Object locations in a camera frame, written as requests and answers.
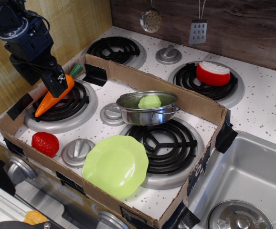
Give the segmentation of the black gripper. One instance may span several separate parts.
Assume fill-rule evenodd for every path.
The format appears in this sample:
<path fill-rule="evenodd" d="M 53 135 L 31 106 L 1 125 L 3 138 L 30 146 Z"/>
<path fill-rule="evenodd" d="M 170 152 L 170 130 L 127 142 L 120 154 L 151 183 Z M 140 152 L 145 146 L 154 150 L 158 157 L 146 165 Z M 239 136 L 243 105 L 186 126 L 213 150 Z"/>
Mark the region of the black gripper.
<path fill-rule="evenodd" d="M 27 33 L 7 42 L 4 47 L 11 53 L 10 61 L 24 80 L 34 85 L 42 79 L 51 95 L 58 98 L 68 84 L 63 69 L 51 55 L 52 46 L 53 39 L 49 34 Z"/>

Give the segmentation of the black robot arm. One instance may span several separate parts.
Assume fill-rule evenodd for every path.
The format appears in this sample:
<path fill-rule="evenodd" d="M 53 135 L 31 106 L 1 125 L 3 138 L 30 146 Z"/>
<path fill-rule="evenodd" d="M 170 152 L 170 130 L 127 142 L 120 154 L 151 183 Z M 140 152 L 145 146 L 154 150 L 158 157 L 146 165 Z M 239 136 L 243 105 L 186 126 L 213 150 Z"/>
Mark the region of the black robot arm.
<path fill-rule="evenodd" d="M 38 13 L 26 10 L 23 0 L 0 0 L 0 39 L 10 62 L 30 84 L 42 80 L 53 97 L 67 88 L 65 73 L 51 54 L 50 24 Z"/>

